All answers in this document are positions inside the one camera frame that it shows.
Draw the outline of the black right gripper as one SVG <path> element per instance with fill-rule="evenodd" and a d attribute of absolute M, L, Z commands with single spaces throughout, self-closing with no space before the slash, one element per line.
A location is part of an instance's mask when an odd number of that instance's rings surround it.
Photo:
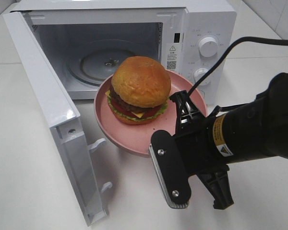
<path fill-rule="evenodd" d="M 186 90 L 175 92 L 170 100 L 176 105 L 174 139 L 188 175 L 196 174 L 214 198 L 214 209 L 234 204 L 225 160 L 230 148 L 224 133 L 228 113 L 205 117 Z"/>

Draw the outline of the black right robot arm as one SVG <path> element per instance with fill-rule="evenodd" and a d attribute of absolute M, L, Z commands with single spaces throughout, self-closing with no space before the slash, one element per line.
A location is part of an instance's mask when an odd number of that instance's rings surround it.
<path fill-rule="evenodd" d="M 214 198 L 215 209 L 233 204 L 230 163 L 274 156 L 288 159 L 288 73 L 280 73 L 254 101 L 217 106 L 203 116 L 185 91 L 176 104 L 174 139 L 189 176 L 196 175 Z"/>

